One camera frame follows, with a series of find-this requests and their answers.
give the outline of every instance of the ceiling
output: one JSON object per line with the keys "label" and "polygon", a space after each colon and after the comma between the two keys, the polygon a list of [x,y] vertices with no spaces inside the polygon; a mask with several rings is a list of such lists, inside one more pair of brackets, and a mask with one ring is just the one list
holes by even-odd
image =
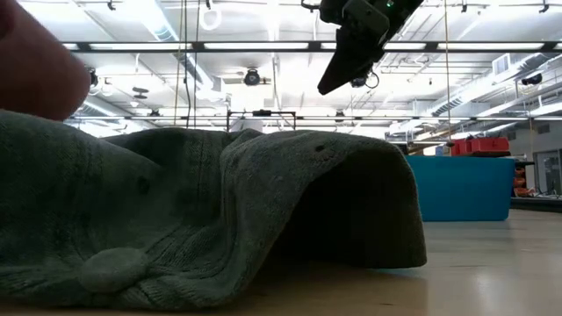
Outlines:
{"label": "ceiling", "polygon": [[[139,18],[138,12],[131,7],[132,1],[113,1],[115,11],[109,10],[105,0],[19,2],[60,41],[155,41],[155,36],[147,27],[150,21]],[[154,0],[134,1],[135,5],[141,6]],[[212,9],[220,11],[221,20],[212,30],[206,28],[215,22],[216,13],[206,13],[208,25],[200,24],[197,1],[187,1],[185,24],[181,23],[179,0],[161,0],[159,3],[171,28],[188,41],[335,40],[337,25],[320,21],[316,12],[300,6],[300,0],[217,0]],[[551,7],[545,13],[539,13],[543,8],[542,0],[467,0],[466,12],[462,12],[461,3],[460,0],[448,1],[448,33],[445,32],[443,1],[427,0],[393,40],[562,39],[559,28],[562,1],[549,0]],[[205,12],[205,1],[201,5],[200,11]],[[492,71],[492,61],[502,54],[449,54],[448,59],[445,54],[387,54],[375,67],[380,79],[376,89],[354,89],[345,85],[326,96],[318,93],[316,85],[331,59],[331,53],[278,53],[274,58],[270,53],[200,53],[196,56],[198,65],[209,76],[221,78],[222,85],[219,93],[206,93],[193,89],[191,81],[188,84],[189,96],[183,83],[184,68],[178,67],[177,58],[172,54],[140,54],[138,62],[134,54],[77,56],[85,65],[97,70],[102,83],[108,83],[101,90],[99,87],[92,90],[89,103],[116,109],[116,115],[131,113],[146,116],[152,110],[158,110],[162,115],[187,115],[188,99],[191,104],[197,99],[198,116],[224,115],[228,105],[236,111],[244,108],[273,110],[278,106],[284,111],[296,111],[299,115],[334,115],[336,110],[343,109],[347,115],[408,116],[420,114],[416,107],[418,104],[431,104],[445,96],[448,88],[449,93],[454,94],[456,90],[469,86],[474,79]],[[256,87],[242,84],[248,68],[256,68],[261,77],[267,78],[267,84]],[[513,82],[498,84],[497,89],[476,97],[473,102],[486,108],[494,107],[515,99],[520,92],[530,93],[557,83],[558,76],[558,62],[553,62],[544,69],[542,87],[524,87],[516,92]],[[148,89],[148,98],[135,100],[133,87]],[[133,107],[131,101],[140,104]],[[465,116],[477,114],[470,111],[463,113]],[[172,121],[157,121],[154,126],[171,124]],[[186,121],[177,120],[176,124],[185,126]],[[357,127],[329,121],[318,123],[317,129],[335,130],[338,127],[339,131],[384,137],[392,124],[396,122]],[[198,126],[224,129],[217,127],[220,126],[218,121],[204,121]],[[411,128],[418,133],[423,132],[419,126]]]}

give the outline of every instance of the metal frame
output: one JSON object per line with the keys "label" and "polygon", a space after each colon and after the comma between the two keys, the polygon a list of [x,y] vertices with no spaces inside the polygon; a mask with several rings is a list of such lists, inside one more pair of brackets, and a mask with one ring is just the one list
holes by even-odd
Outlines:
{"label": "metal frame", "polygon": [[560,181],[562,182],[562,148],[561,149],[551,149],[551,150],[541,150],[541,151],[536,151],[534,153],[532,153],[533,155],[533,161],[534,163],[534,171],[535,171],[535,188],[539,188],[540,189],[540,172],[538,169],[538,155],[539,154],[548,154],[548,153],[552,153],[552,152],[556,152],[556,154],[558,155],[558,176],[560,178]]}
{"label": "metal frame", "polygon": [[271,115],[278,115],[280,119],[284,119],[286,120],[286,118],[283,116],[283,114],[289,114],[292,115],[292,130],[296,131],[297,130],[297,112],[295,111],[265,111],[265,110],[260,110],[260,111],[230,111],[228,110],[227,112],[227,132],[230,132],[230,117],[233,116],[233,114],[241,114],[240,119],[246,119],[247,114],[251,114],[251,118],[253,119],[263,119],[263,118],[272,118]]}
{"label": "metal frame", "polygon": [[[230,112],[231,114],[251,114],[253,112]],[[325,121],[325,120],[344,120],[344,121],[388,121],[388,120],[397,120],[397,121],[405,121],[410,119],[420,119],[420,120],[428,120],[428,121],[435,121],[435,122],[447,122],[449,118],[446,117],[422,117],[422,116],[345,116],[345,117],[337,117],[337,116],[299,116],[296,114],[295,111],[272,111],[271,114],[291,114],[293,115],[294,120],[308,120],[308,121]],[[197,116],[197,119],[201,120],[220,120],[220,119],[228,119],[231,115],[226,116]],[[187,119],[187,116],[160,116],[160,117],[151,117],[151,116],[104,116],[104,117],[94,117],[94,116],[71,116],[68,119],[80,119],[80,120],[114,120],[114,119],[131,119],[131,120],[163,120],[163,121],[170,121],[170,120],[184,120]],[[263,119],[264,116],[251,116],[246,117],[245,119]],[[469,122],[469,121],[497,121],[497,122],[522,122],[528,121],[529,119],[534,121],[562,121],[562,116],[540,116],[540,117],[450,117],[450,120],[458,120],[461,122]]]}
{"label": "metal frame", "polygon": [[546,197],[512,197],[511,208],[537,212],[562,212],[562,199]]}
{"label": "metal frame", "polygon": [[[80,54],[175,54],[181,53],[333,53],[334,41],[192,41],[183,42],[63,42]],[[556,41],[391,41],[385,53],[477,54],[477,53],[562,53]]]}

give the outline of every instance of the wall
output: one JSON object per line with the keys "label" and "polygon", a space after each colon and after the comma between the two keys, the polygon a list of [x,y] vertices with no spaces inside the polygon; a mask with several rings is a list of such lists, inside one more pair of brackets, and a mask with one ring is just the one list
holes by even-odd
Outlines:
{"label": "wall", "polygon": [[[533,153],[558,150],[562,148],[562,122],[550,122],[551,131],[549,133],[538,134],[532,132],[532,151],[531,151],[531,131],[529,129],[516,130],[515,140],[509,142],[509,150],[513,155],[526,154],[529,161],[533,161]],[[535,169],[533,166],[527,167],[527,187],[535,187]]]}

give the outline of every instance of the ceiling beam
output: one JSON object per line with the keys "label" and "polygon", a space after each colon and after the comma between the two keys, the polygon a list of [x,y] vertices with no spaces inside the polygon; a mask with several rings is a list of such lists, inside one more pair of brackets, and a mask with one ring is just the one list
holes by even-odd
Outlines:
{"label": "ceiling beam", "polygon": [[[182,53],[333,53],[334,41],[247,41],[247,42],[65,42],[68,50],[81,54],[176,54]],[[562,42],[554,41],[400,41],[388,42],[385,53],[490,54],[562,53]]]}

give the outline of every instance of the knit cloth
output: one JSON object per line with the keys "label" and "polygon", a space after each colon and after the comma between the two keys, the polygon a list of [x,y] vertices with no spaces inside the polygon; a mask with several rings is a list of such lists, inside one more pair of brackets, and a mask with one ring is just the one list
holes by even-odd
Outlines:
{"label": "knit cloth", "polygon": [[231,301],[268,255],[423,265],[399,149],[311,131],[101,140],[0,111],[1,299],[194,310]]}

